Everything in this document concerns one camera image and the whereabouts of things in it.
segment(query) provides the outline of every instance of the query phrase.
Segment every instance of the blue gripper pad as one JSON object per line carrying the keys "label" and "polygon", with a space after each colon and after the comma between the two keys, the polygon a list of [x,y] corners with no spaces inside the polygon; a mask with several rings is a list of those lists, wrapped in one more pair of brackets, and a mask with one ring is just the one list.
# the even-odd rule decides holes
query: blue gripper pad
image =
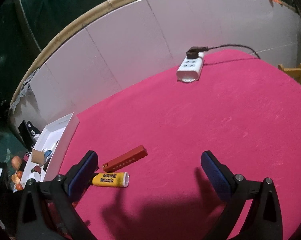
{"label": "blue gripper pad", "polygon": [[230,184],[206,152],[202,153],[200,163],[220,200],[230,201]]}
{"label": "blue gripper pad", "polygon": [[86,188],[95,170],[98,169],[98,156],[94,151],[88,151],[79,164],[70,168],[66,174],[64,190],[71,202],[78,201]]}

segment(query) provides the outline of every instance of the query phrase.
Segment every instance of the yellow marker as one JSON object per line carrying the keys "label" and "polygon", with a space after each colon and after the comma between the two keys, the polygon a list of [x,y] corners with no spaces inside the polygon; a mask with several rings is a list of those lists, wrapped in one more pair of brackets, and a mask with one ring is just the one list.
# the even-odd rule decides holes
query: yellow marker
{"label": "yellow marker", "polygon": [[127,187],[129,183],[128,172],[117,173],[98,173],[93,179],[92,184],[104,187]]}

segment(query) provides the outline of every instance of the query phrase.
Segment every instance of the black power cord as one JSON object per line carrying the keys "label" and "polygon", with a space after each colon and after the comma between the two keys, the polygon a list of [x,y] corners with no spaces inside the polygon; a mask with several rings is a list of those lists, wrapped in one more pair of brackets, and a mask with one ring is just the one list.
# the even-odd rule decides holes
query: black power cord
{"label": "black power cord", "polygon": [[257,56],[257,58],[260,59],[259,55],[257,54],[257,52],[255,50],[253,50],[249,46],[240,45],[240,44],[223,44],[223,45],[220,45],[220,46],[217,46],[217,47],[191,47],[186,52],[186,56],[187,56],[188,59],[195,59],[195,58],[198,58],[198,53],[199,52],[205,52],[205,51],[209,51],[211,49],[217,49],[217,48],[223,48],[223,47],[241,47],[241,48],[250,49]]}

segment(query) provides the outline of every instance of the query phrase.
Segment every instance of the red box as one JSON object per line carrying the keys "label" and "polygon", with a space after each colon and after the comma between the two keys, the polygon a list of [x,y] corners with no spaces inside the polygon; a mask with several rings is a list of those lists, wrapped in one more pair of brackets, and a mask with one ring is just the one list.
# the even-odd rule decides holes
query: red box
{"label": "red box", "polygon": [[147,156],[147,151],[143,147],[143,145],[139,145],[135,149],[132,149],[131,151],[120,155],[119,157],[105,163],[102,165],[103,171],[105,172],[115,172],[119,169],[128,166],[129,164],[132,164],[141,158]]}

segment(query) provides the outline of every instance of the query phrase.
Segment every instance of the power outlet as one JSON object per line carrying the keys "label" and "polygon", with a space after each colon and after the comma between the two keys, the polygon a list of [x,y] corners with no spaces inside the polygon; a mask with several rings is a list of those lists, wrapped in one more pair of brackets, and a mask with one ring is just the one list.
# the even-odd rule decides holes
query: power outlet
{"label": "power outlet", "polygon": [[177,70],[177,78],[183,82],[189,83],[199,79],[204,61],[204,53],[199,52],[198,58],[188,59],[185,57]]}

